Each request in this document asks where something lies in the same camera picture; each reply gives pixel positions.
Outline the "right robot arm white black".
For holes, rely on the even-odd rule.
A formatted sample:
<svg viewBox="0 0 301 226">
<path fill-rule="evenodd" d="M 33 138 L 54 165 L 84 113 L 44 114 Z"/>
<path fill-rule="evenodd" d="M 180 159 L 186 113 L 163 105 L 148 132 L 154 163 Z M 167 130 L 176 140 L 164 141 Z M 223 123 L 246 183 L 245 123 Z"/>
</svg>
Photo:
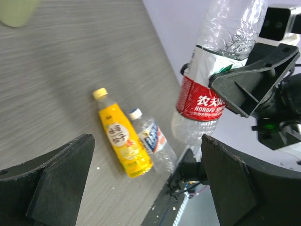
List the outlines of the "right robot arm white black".
<svg viewBox="0 0 301 226">
<path fill-rule="evenodd" d="M 225 107 L 218 136 L 236 147 L 259 154 L 265 147 L 301 157 L 301 76 L 294 74 L 299 49 L 257 43 L 245 66 L 196 46 L 184 71 L 185 104 L 180 139 L 193 146 L 211 135 Z"/>
</svg>

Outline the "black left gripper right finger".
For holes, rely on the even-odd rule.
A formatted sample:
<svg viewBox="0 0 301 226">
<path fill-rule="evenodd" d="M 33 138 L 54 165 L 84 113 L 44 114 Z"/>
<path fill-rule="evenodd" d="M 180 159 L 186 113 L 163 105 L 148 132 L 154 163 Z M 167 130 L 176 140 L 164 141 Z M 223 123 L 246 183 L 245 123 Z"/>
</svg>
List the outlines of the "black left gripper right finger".
<svg viewBox="0 0 301 226">
<path fill-rule="evenodd" d="M 204 135 L 204 162 L 222 226 L 299 226 L 301 174 Z"/>
</svg>

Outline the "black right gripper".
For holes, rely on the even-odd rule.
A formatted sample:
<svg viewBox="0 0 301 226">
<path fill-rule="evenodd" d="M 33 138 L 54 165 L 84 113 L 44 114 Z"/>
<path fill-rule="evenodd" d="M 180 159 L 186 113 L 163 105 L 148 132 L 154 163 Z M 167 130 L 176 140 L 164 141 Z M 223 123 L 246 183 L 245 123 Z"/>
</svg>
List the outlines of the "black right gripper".
<svg viewBox="0 0 301 226">
<path fill-rule="evenodd" d="M 301 141 L 301 74 L 294 73 L 301 65 L 293 66 L 299 57 L 297 46 L 256 43 L 246 66 L 209 79 L 209 88 L 230 110 L 256 119 L 252 130 L 271 150 Z"/>
</svg>

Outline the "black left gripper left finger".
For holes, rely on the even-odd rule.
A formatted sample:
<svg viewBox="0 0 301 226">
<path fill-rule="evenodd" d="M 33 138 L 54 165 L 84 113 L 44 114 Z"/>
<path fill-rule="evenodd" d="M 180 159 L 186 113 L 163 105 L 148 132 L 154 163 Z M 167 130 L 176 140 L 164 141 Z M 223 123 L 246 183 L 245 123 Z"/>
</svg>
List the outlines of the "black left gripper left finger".
<svg viewBox="0 0 301 226">
<path fill-rule="evenodd" d="M 95 148 L 91 134 L 0 171 L 2 226 L 74 226 Z"/>
</svg>

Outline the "yellow juice bottle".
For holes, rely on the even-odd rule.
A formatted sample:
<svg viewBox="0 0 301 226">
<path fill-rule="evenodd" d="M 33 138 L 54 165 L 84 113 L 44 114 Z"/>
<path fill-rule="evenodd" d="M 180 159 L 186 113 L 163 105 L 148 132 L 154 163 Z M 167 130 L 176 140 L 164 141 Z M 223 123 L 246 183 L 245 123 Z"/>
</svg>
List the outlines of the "yellow juice bottle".
<svg viewBox="0 0 301 226">
<path fill-rule="evenodd" d="M 109 97 L 105 88 L 94 91 L 93 97 L 104 132 L 126 174 L 135 178 L 149 172 L 153 162 L 118 103 Z"/>
</svg>

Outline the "clear bottle red label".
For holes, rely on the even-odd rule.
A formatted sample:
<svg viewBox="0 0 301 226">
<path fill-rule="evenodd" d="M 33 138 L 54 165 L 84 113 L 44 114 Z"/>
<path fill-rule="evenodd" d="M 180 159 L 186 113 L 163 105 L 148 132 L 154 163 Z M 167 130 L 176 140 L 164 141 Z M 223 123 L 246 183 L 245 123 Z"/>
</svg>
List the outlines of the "clear bottle red label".
<svg viewBox="0 0 301 226">
<path fill-rule="evenodd" d="M 206 11 L 197 43 L 183 76 L 172 118 L 173 136 L 186 145 L 200 145 L 211 135 L 226 106 L 209 88 L 212 75 L 246 65 L 261 31 L 265 0 L 214 0 Z"/>
</svg>

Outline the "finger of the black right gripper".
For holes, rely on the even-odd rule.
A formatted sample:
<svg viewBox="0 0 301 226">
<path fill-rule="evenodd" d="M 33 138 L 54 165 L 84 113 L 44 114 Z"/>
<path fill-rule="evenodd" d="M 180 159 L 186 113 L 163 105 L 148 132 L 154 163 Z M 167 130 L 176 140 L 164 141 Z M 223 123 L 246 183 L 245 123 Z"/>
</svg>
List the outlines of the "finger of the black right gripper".
<svg viewBox="0 0 301 226">
<path fill-rule="evenodd" d="M 189 63 L 186 63 L 186 64 L 184 64 L 183 66 L 182 66 L 182 68 L 180 69 L 180 74 L 182 75 L 182 76 L 184 76 L 184 75 L 186 75 L 186 74 L 188 74 L 189 73 Z"/>
</svg>

